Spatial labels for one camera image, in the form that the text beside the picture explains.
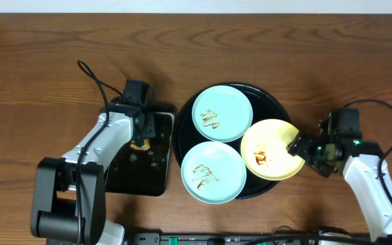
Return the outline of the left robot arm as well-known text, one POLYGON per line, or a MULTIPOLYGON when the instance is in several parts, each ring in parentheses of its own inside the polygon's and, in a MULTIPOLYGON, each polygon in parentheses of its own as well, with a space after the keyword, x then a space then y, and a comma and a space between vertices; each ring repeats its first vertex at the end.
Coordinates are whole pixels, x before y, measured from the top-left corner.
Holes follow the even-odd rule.
POLYGON ((106 218, 105 171, 118 151, 145 137, 153 117, 147 102, 107 103, 97 124, 60 158, 43 158, 36 170, 30 230, 63 244, 122 244, 125 229, 106 218))

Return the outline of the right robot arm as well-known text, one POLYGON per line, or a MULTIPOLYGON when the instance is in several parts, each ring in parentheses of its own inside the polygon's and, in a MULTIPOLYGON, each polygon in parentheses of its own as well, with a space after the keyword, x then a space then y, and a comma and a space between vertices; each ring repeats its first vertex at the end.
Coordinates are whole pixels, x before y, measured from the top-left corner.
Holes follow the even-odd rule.
POLYGON ((323 177, 340 174, 353 190, 373 242, 392 238, 392 180, 376 142, 298 133, 287 152, 323 177))

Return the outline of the green yellow sponge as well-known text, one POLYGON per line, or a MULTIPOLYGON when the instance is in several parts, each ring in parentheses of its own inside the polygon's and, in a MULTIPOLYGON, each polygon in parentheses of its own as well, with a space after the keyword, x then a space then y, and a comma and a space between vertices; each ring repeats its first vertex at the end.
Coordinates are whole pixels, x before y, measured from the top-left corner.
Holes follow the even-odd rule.
POLYGON ((130 147, 134 150, 149 150, 150 149, 150 141, 149 139, 144 140, 133 140, 130 144, 130 147))

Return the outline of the yellow plate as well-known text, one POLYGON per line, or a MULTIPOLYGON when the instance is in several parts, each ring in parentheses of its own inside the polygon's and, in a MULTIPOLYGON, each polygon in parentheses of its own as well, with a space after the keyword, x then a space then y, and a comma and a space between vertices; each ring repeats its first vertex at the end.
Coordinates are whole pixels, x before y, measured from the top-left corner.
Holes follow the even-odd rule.
POLYGON ((305 163, 301 157, 287 152, 298 133, 294 125, 283 120, 255 123, 245 132, 240 144, 246 167, 265 180, 279 181, 294 176, 305 163))

